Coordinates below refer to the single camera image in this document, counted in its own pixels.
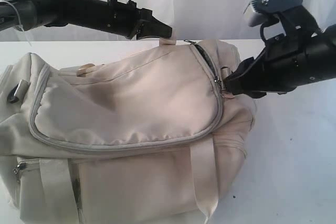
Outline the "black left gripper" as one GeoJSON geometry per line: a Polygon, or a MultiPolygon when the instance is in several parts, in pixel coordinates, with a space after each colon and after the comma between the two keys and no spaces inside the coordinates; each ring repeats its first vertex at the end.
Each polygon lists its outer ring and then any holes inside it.
{"type": "Polygon", "coordinates": [[[109,5],[100,0],[85,0],[83,26],[132,39],[170,38],[173,29],[155,21],[152,11],[133,5],[115,3],[109,5]]]}

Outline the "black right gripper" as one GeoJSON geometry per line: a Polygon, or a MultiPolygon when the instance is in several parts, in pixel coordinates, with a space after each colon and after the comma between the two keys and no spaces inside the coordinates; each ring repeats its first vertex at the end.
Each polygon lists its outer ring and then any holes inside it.
{"type": "Polygon", "coordinates": [[[260,99],[268,92],[285,94],[295,88],[280,81],[286,67],[283,62],[290,57],[304,51],[311,35],[318,29],[315,18],[304,7],[270,14],[260,27],[260,36],[265,43],[265,49],[257,57],[250,79],[253,87],[251,90],[242,89],[242,80],[255,61],[253,57],[243,60],[238,68],[226,78],[226,89],[232,90],[233,95],[247,95],[252,99],[260,99]],[[279,39],[264,37],[264,29],[280,23],[285,33],[279,34],[279,39]]]}

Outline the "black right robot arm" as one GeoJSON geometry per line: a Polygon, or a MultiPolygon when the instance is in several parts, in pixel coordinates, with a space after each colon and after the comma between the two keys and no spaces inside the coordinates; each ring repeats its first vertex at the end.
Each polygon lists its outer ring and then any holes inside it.
{"type": "Polygon", "coordinates": [[[264,49],[242,61],[224,80],[224,89],[233,95],[254,99],[267,93],[286,94],[299,86],[335,78],[335,25],[321,30],[303,7],[269,15],[260,27],[281,23],[285,33],[263,39],[264,49]]]}

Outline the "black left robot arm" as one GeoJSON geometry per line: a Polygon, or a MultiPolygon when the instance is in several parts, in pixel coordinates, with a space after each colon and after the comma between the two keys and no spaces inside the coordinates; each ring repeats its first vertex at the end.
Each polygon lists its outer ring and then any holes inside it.
{"type": "Polygon", "coordinates": [[[149,9],[101,0],[4,0],[1,30],[23,27],[76,25],[127,39],[170,38],[173,29],[153,17],[149,9]]]}

